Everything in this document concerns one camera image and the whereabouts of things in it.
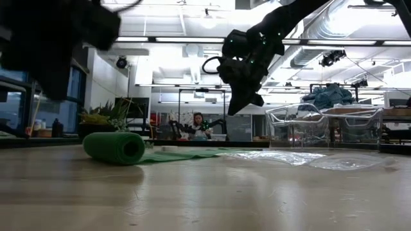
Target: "person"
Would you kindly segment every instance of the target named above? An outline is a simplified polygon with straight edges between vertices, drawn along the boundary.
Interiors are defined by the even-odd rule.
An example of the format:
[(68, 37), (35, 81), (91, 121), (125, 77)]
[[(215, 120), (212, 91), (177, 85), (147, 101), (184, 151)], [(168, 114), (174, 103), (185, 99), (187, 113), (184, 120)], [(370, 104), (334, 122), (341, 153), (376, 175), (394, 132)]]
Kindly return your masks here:
[(210, 129), (205, 129), (205, 124), (206, 122), (204, 121), (203, 114), (201, 114), (200, 112), (194, 113), (193, 125), (190, 126), (191, 132), (189, 132), (189, 139), (194, 139), (197, 136), (196, 134), (199, 133), (199, 131), (205, 135), (204, 137), (207, 137), (207, 139), (211, 139)]

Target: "window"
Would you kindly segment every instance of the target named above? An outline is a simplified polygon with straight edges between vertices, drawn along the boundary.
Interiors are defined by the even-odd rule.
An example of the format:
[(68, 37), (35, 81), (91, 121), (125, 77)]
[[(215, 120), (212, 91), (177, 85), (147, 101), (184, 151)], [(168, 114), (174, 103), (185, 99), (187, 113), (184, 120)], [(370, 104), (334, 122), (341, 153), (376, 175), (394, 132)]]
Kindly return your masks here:
[(34, 95), (34, 102), (31, 106), (31, 115), (34, 116), (37, 103), (40, 100), (39, 110), (36, 119), (45, 121), (46, 128), (52, 128), (55, 119), (63, 124), (63, 132), (75, 133), (78, 122), (78, 104), (72, 101), (55, 102), (50, 99)]
[(27, 73), (23, 71), (9, 71), (0, 67), (0, 76), (17, 81), (28, 81)]
[(0, 123), (13, 129), (22, 126), (23, 95), (21, 92), (7, 92), (7, 97), (0, 100)]
[(64, 133), (76, 133), (79, 122), (79, 108), (83, 107), (83, 95), (85, 86), (85, 75), (75, 67), (70, 70), (69, 85), (67, 88), (67, 99), (64, 102), (56, 102), (48, 99), (44, 95), (39, 96), (39, 87), (34, 95), (31, 106), (33, 116), (40, 99), (39, 110), (36, 119), (46, 122), (46, 128), (52, 128), (55, 119), (63, 124)]
[(80, 99), (82, 73), (78, 69), (71, 68), (69, 87), (67, 89), (67, 96)]

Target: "monitor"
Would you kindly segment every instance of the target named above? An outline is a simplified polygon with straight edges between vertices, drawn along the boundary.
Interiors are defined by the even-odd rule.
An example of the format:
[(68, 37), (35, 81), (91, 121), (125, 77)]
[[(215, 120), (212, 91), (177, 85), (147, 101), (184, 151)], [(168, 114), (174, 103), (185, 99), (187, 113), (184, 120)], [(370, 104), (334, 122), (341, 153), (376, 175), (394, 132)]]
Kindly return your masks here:
[(115, 104), (123, 100), (124, 105), (128, 105), (129, 101), (130, 108), (128, 109), (127, 118), (128, 119), (144, 119), (144, 116), (148, 117), (148, 107), (150, 106), (150, 98), (116, 98)]

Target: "table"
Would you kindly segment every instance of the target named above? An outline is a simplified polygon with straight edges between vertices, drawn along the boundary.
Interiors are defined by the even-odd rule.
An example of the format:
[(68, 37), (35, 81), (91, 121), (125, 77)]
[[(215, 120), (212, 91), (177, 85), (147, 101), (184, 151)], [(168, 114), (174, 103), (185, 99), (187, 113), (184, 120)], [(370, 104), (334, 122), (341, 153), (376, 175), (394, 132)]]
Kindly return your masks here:
[(81, 146), (0, 150), (0, 226), (409, 230), (411, 159), (398, 160), (399, 171), (363, 172), (228, 157), (119, 167), (92, 161)]
[[(330, 108), (323, 114), (351, 114), (356, 112), (368, 111), (368, 108)], [(411, 120), (411, 109), (409, 108), (384, 108), (383, 120)]]

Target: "blue fabric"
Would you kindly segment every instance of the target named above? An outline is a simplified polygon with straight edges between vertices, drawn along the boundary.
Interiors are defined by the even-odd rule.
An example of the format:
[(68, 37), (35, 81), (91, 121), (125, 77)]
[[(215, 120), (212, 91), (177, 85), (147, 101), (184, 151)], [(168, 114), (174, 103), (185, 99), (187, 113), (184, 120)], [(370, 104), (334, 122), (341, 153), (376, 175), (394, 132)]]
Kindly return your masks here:
[(319, 110), (332, 108), (334, 104), (350, 105), (355, 100), (351, 92), (341, 88), (336, 83), (330, 84), (328, 87), (316, 87), (313, 93), (302, 97), (305, 103), (312, 103)]

